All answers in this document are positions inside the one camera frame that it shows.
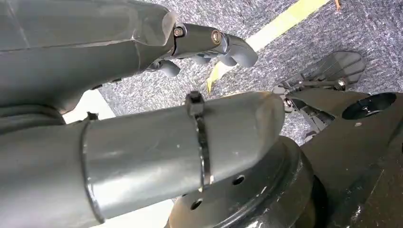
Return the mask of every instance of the gray metal tube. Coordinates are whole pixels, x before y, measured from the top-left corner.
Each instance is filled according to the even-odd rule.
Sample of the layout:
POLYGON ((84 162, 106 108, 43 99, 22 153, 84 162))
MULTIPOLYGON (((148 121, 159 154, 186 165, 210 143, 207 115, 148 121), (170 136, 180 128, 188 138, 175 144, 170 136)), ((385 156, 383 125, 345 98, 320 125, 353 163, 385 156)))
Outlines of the gray metal tube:
POLYGON ((8 228, 98 225, 84 188, 84 124, 36 127, 0 136, 0 218, 8 228))
MULTIPOLYGON (((256 164, 284 122, 280 97, 246 93, 207 101, 211 174, 223 180, 256 164)), ((196 126, 184 106, 93 122, 86 169, 96 206, 109 219, 201 186, 196 126)))
MULTIPOLYGON (((213 182, 256 164, 283 103, 247 93, 205 104, 213 182)), ((196 126, 184 106, 0 135, 4 227, 86 228, 201 186, 196 126)))

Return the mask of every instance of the robotic hand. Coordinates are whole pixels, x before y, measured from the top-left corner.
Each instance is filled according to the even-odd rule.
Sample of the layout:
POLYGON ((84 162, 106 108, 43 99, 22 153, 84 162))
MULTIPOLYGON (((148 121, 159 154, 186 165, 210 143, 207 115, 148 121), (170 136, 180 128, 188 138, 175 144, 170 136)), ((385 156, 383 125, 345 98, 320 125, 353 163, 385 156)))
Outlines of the robotic hand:
POLYGON ((148 71, 161 70, 169 76, 178 75, 180 69, 167 59, 191 58, 197 64, 207 64, 212 58, 228 66, 240 64, 251 67, 258 60, 256 52, 241 38, 225 34, 215 28, 177 24, 173 30, 175 47, 165 60, 153 62, 148 71))
POLYGON ((0 37, 0 106, 41 104, 65 113, 103 83, 146 70, 177 75, 172 59, 218 57, 251 67, 258 58, 238 37, 175 25, 175 14, 156 4, 38 0, 0 2, 0 10, 8 25, 0 37))

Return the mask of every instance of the black metal base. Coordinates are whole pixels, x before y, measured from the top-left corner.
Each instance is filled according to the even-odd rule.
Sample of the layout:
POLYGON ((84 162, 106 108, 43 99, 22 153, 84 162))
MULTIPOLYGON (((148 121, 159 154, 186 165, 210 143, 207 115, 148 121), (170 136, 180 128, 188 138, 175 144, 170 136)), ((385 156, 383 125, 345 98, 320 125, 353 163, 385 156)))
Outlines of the black metal base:
POLYGON ((281 136, 251 169, 179 198, 167 228, 401 226, 403 94, 315 84, 355 83, 365 68, 356 53, 320 63, 320 73, 278 87, 315 136, 301 148, 281 136))
POLYGON ((313 228, 323 210, 320 186, 298 145, 281 136, 253 168, 179 198, 166 227, 313 228))

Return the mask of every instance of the white surface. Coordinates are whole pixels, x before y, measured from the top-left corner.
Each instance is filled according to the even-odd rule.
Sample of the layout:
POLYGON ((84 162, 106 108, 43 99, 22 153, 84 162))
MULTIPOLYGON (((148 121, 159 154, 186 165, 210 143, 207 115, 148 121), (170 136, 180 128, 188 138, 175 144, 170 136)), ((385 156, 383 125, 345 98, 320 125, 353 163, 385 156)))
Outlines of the white surface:
MULTIPOLYGON (((66 123, 83 120, 87 112, 98 113, 100 120, 113 118, 115 114, 98 90, 84 93, 77 107, 63 115, 66 123)), ((163 228, 173 207, 172 200, 163 202, 107 220, 95 228, 163 228)))

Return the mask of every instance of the gray carpet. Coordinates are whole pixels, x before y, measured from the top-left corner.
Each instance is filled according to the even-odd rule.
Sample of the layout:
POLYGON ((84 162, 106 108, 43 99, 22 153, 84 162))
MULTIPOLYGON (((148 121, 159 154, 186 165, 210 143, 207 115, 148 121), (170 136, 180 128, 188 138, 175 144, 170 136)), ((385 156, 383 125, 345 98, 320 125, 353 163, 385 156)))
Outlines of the gray carpet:
MULTIPOLYGON (((153 0, 176 11, 182 21, 219 28, 247 38, 295 0, 153 0)), ((116 115, 132 114, 180 105, 187 92, 200 90, 206 98, 235 92, 271 90, 275 83, 304 69, 337 50, 361 53, 367 69, 354 90, 379 93, 402 91, 403 1, 341 0, 336 12, 333 1, 312 14, 259 54, 252 68, 236 67, 207 95, 205 79, 215 61, 198 66, 189 60, 177 61, 182 68, 176 77, 144 73, 107 84, 101 93, 116 115)), ((298 114, 287 116, 283 134, 303 142, 309 130, 298 114)))

